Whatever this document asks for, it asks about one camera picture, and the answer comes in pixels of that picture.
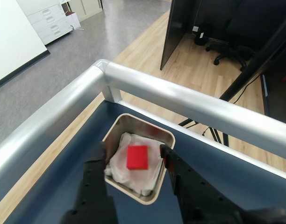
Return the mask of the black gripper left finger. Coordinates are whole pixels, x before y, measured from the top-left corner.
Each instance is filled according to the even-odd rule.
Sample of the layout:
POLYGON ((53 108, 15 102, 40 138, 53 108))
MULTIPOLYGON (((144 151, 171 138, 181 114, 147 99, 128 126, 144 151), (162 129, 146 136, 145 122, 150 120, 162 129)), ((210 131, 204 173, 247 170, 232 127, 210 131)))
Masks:
POLYGON ((100 143, 83 164, 81 180, 73 208, 61 218, 61 224, 116 224, 113 197, 107 194, 104 170, 106 146, 100 143))

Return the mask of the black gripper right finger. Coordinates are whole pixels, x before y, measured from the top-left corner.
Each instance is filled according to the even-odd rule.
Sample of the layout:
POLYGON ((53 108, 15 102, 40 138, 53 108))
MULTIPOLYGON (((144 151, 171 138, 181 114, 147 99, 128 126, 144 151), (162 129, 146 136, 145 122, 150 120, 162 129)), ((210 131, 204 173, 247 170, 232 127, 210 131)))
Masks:
POLYGON ((160 156, 169 172, 185 224, 241 224, 241 209, 223 196, 167 145, 160 156))

